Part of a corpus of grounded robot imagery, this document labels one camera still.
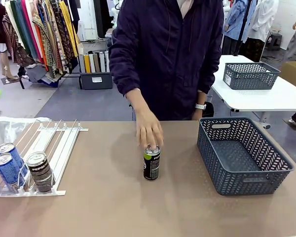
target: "wristwatch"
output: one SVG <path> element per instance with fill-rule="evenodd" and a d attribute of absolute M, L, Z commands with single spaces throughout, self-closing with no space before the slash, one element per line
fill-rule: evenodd
<path fill-rule="evenodd" d="M 199 110 L 205 110 L 206 105 L 199 105 L 199 104 L 195 104 L 195 107 Z"/>

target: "white wire rack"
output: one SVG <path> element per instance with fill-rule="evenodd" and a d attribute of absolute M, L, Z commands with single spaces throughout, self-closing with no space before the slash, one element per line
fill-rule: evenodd
<path fill-rule="evenodd" d="M 32 129 L 33 125 L 39 122 L 36 120 L 25 132 L 20 141 L 16 144 L 16 146 L 25 138 L 28 132 Z M 50 168 L 52 169 L 52 180 L 51 180 L 51 192 L 49 193 L 40 193 L 37 190 L 37 187 L 34 183 L 31 183 L 32 176 L 31 173 L 28 172 L 25 176 L 21 172 L 22 168 L 19 171 L 18 178 L 18 186 L 20 187 L 18 191 L 11 192 L 5 185 L 4 181 L 0 182 L 0 197 L 38 197 L 38 196 L 61 196 L 65 195 L 66 191 L 59 191 L 58 186 L 60 184 L 61 178 L 65 171 L 67 162 L 69 160 L 70 154 L 74 147 L 75 141 L 80 131 L 88 131 L 87 128 L 82 128 L 79 121 L 75 121 L 72 126 L 67 126 L 66 122 L 60 120 L 59 122 L 54 122 L 54 126 L 52 126 L 52 121 L 48 123 L 47 126 L 44 127 L 43 123 L 39 124 L 38 129 L 35 131 L 33 136 L 30 138 L 24 149 L 20 152 L 20 156 L 23 157 L 24 165 L 26 163 L 29 155 L 34 152 L 45 152 L 47 147 L 52 146 L 51 150 L 47 155 L 47 159 L 49 161 Z M 51 143 L 53 137 L 57 136 L 56 140 Z M 20 178 L 23 177 L 24 183 L 20 186 Z"/>

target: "floor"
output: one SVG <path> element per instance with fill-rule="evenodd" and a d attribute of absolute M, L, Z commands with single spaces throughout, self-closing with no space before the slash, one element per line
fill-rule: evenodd
<path fill-rule="evenodd" d="M 283 51 L 265 52 L 265 56 L 267 58 L 263 58 L 263 61 L 279 68 Z M 13 72 L 17 72 L 17 67 L 14 65 Z M 110 90 L 80 90 L 76 78 L 63 79 L 58 89 L 29 82 L 24 82 L 24 84 L 26 89 L 22 90 L 18 83 L 3 86 L 0 81 L 0 88 L 3 89 L 0 110 L 3 116 L 48 117 L 53 120 L 63 119 L 66 121 L 75 119 L 80 121 L 132 120 L 131 108 L 115 86 Z M 215 94 L 213 104 L 215 116 L 246 116 L 257 120 L 253 113 L 230 112 Z M 269 129 L 269 133 L 296 162 L 296 130 L 291 129 L 283 121 L 291 115 L 290 112 L 272 113 L 270 118 L 272 127 Z"/>

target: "tabletop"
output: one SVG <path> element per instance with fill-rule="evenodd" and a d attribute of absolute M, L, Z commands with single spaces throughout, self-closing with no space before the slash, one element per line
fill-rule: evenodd
<path fill-rule="evenodd" d="M 233 90 L 224 81 L 225 63 L 252 63 L 245 56 L 223 55 L 212 89 L 232 109 L 240 111 L 296 111 L 296 87 L 278 77 L 271 90 Z"/>
<path fill-rule="evenodd" d="M 134 122 L 81 125 L 89 131 L 79 133 L 61 180 L 66 195 L 0 198 L 0 237 L 296 236 L 293 161 L 295 170 L 275 194 L 224 197 L 196 146 L 197 121 L 162 122 L 155 181 L 143 177 Z"/>

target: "hand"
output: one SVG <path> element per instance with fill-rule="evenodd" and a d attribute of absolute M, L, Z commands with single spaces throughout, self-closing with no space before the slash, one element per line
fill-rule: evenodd
<path fill-rule="evenodd" d="M 150 144 L 153 150 L 156 145 L 163 146 L 163 131 L 159 120 L 147 107 L 135 111 L 137 123 L 137 144 L 147 148 Z"/>
<path fill-rule="evenodd" d="M 200 120 L 203 117 L 203 111 L 200 109 L 195 109 L 192 120 Z"/>

